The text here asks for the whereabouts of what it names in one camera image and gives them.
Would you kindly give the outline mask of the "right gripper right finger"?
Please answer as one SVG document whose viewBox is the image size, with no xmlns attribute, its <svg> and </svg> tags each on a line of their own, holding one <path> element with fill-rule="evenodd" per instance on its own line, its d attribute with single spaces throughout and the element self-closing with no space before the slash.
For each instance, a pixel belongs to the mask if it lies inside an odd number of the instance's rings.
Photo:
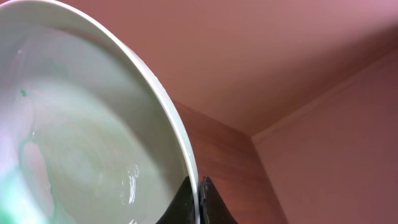
<svg viewBox="0 0 398 224">
<path fill-rule="evenodd" d="M 200 183 L 200 216 L 202 224 L 238 224 L 207 176 Z"/>
</svg>

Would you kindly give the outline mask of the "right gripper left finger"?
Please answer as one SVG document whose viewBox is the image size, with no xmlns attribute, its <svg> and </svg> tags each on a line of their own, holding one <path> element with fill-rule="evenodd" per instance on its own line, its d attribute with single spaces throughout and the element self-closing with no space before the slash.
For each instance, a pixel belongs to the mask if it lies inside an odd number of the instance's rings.
<svg viewBox="0 0 398 224">
<path fill-rule="evenodd" d="M 186 177 L 156 224 L 194 224 L 194 208 L 192 186 L 189 177 Z"/>
</svg>

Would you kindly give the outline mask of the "light blue plate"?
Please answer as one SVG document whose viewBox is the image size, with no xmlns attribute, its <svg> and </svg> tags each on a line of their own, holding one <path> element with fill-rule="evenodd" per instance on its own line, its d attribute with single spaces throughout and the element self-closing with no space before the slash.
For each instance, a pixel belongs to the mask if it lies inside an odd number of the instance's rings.
<svg viewBox="0 0 398 224">
<path fill-rule="evenodd" d="M 1 4 L 1 222 L 156 223 L 198 171 L 157 77 L 59 1 Z"/>
</svg>

